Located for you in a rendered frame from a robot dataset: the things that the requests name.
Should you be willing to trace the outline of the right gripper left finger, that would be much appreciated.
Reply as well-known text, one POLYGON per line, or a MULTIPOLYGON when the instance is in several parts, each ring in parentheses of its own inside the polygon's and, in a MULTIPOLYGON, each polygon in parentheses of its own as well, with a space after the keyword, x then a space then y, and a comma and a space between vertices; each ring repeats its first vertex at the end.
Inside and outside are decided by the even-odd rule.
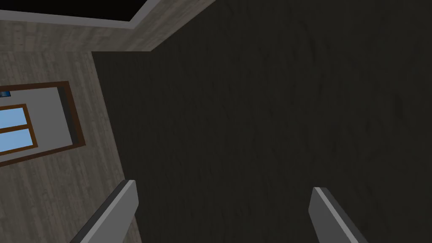
POLYGON ((138 205, 135 180, 122 180, 70 243, 123 243, 138 205))

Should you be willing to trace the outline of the brown framed window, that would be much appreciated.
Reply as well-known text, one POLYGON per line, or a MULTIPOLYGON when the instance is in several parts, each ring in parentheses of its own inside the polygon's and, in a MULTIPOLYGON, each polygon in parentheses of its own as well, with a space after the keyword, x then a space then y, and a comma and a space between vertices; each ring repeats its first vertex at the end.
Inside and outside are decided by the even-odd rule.
POLYGON ((38 147, 26 104, 0 107, 0 156, 38 147))

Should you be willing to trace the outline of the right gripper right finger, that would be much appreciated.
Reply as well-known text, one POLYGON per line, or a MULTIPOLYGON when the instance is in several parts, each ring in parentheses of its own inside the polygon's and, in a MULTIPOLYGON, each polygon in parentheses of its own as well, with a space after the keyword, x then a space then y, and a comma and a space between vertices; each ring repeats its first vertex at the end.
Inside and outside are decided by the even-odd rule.
POLYGON ((312 189, 308 213, 319 243, 368 243, 327 188, 312 189))

